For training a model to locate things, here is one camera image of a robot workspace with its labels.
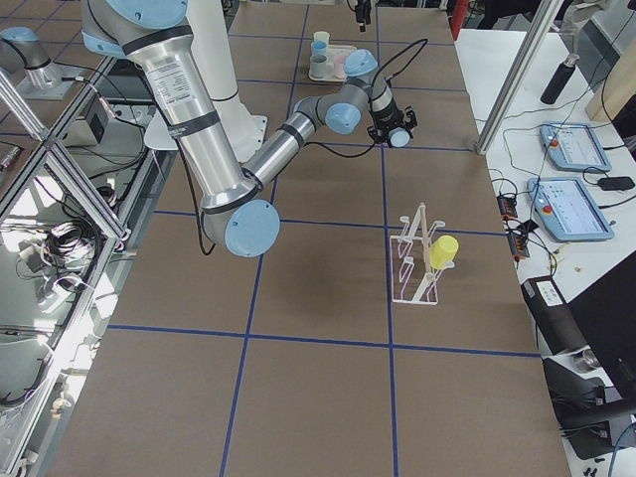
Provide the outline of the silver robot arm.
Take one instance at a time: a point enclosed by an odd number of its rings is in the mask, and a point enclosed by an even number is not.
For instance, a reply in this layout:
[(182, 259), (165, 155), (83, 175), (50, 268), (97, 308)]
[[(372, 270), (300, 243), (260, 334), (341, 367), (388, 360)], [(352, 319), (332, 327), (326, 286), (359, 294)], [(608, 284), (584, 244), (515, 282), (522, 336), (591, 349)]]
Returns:
[(259, 193), (321, 127), (348, 135), (363, 113), (376, 144), (404, 147), (416, 117), (400, 109), (374, 55), (357, 50), (333, 94), (300, 100), (289, 118), (245, 162), (230, 132), (254, 125), (236, 97), (227, 25), (219, 1), (83, 1), (85, 46), (139, 66), (203, 191), (199, 227), (231, 253), (267, 252), (280, 230), (277, 210)]

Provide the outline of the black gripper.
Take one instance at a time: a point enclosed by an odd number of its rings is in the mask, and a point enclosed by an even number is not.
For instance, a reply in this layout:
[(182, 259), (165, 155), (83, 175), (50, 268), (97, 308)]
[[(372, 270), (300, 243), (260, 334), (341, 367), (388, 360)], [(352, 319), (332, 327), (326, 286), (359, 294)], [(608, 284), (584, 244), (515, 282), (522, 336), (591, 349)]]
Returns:
[(389, 104), (373, 112), (373, 121), (378, 137), (388, 139), (391, 131), (403, 127), (403, 112), (396, 104)]
[(371, 0), (347, 0), (348, 7), (356, 14), (356, 21), (361, 32), (366, 31), (365, 15), (369, 15), (372, 11)]

